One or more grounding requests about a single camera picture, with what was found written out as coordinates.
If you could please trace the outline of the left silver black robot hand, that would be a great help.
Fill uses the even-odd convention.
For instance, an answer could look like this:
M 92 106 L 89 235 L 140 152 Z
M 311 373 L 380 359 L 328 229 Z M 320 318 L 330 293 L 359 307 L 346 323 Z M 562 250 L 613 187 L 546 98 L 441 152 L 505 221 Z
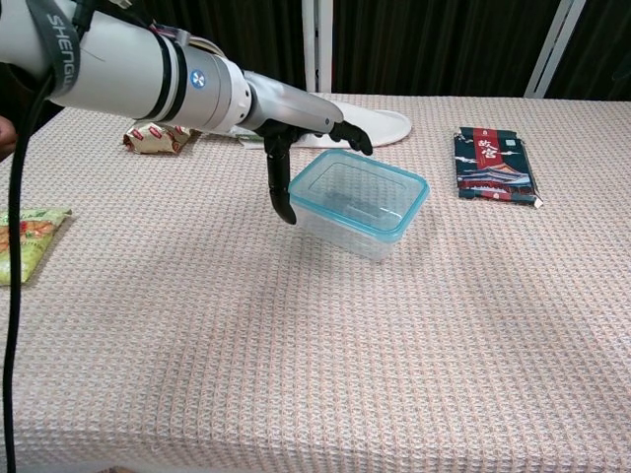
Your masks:
M 276 214 L 289 225 L 297 223 L 290 203 L 290 149 L 305 135 L 327 135 L 332 141 L 370 156 L 373 144 L 366 131 L 345 120 L 331 101 L 246 71 L 252 94 L 250 110 L 241 127 L 263 139 L 268 190 Z

